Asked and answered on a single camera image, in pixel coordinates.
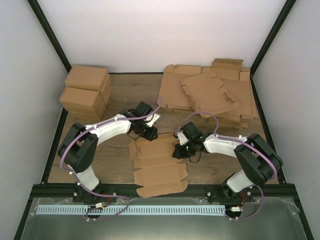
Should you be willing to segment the black aluminium frame rail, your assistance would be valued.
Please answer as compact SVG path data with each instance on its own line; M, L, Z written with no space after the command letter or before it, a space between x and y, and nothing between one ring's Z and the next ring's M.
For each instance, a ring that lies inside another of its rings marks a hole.
M240 193L228 190L220 184L188 184L186 180L177 183L138 186L135 184L103 184L100 183L92 194L76 183L44 183L32 187L33 198L73 198L76 203L94 203L101 201L102 195L117 195L133 198L181 197L206 198L209 201L232 202L240 200Z

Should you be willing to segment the cardboard box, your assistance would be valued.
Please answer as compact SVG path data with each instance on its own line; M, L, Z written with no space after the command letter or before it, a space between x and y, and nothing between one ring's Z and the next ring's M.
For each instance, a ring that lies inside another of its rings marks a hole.
M111 88L111 78L107 68L75 65L68 73L65 85L71 88L98 91L104 95Z
M187 181L187 165L173 158L177 139L172 133L160 134L157 139L131 140L129 157L137 170L133 172L134 184L149 187Z
M68 112L100 115L106 109L105 101L112 87L103 93L94 90L66 87L60 96L60 102Z
M106 110L104 103L94 105L74 105L64 107L73 118L98 121L102 120Z

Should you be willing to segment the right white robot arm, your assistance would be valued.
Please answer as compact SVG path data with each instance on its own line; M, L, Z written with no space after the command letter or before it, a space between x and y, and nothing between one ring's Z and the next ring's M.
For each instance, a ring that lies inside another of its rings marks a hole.
M217 131L202 133L193 122L182 126L174 135L178 143L172 157L187 159L196 153L221 154L236 158L241 170L232 174L221 184L223 198L236 200L240 192L252 186L263 187L276 178L283 160L257 133L250 136L224 136Z

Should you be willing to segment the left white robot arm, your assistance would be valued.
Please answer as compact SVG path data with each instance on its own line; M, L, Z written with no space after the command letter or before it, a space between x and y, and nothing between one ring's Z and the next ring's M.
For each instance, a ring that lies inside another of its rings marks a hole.
M107 120L87 125L77 122L71 126L57 150L60 168L75 175L89 201L97 202L104 196L101 181L92 167L97 147L131 132L147 141L156 140L158 129L155 123L161 117L158 110L141 101L136 108L123 110Z

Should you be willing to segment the stack of flat cardboard blanks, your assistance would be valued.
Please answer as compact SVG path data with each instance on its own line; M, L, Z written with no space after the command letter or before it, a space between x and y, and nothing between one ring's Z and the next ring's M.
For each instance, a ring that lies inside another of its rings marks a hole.
M202 116L213 121L213 116L224 126L247 128L253 119L259 117L251 85L251 69L243 66L243 60L232 58L215 58L212 65L170 64L165 67L159 89L158 105L167 110L195 112L187 101L181 80L206 72L215 72L224 86L240 101L238 109L218 115Z

